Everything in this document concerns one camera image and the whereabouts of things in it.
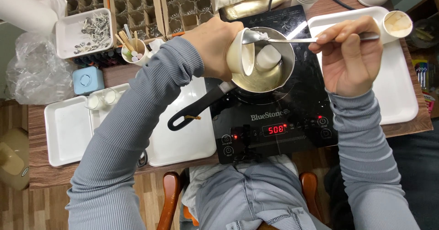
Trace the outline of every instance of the person's right hand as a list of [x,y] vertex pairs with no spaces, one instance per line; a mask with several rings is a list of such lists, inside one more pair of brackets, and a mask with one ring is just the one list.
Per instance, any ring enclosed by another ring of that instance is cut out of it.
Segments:
[[336,24],[317,37],[309,49],[322,52],[322,71],[325,86],[340,96],[355,97],[366,93],[380,71],[382,42],[378,40],[360,43],[359,33],[380,30],[370,16],[358,20],[346,20]]
[[215,16],[181,37],[188,40],[203,59],[203,77],[231,81],[226,55],[237,33],[243,29],[242,22],[227,23]]

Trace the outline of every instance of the wooden floor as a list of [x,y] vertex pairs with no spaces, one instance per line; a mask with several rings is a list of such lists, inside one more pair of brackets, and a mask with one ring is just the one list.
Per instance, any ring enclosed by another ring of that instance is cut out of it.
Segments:
[[[0,107],[0,136],[14,127],[27,130],[27,107],[20,105]],[[299,172],[313,171],[319,178],[317,199],[325,224],[329,223],[329,196],[324,191],[323,176],[329,167],[337,162],[335,155],[331,149],[318,149],[294,153],[292,157]],[[149,230],[156,229],[163,207],[162,177],[162,173],[135,177],[134,189],[139,196],[140,214]],[[14,191],[0,182],[0,229],[67,230],[69,214],[64,207],[69,202],[66,194],[68,188],[69,186]],[[179,208],[178,206],[174,216],[174,222],[177,223]],[[173,224],[171,229],[178,230],[178,224],[177,226]]]

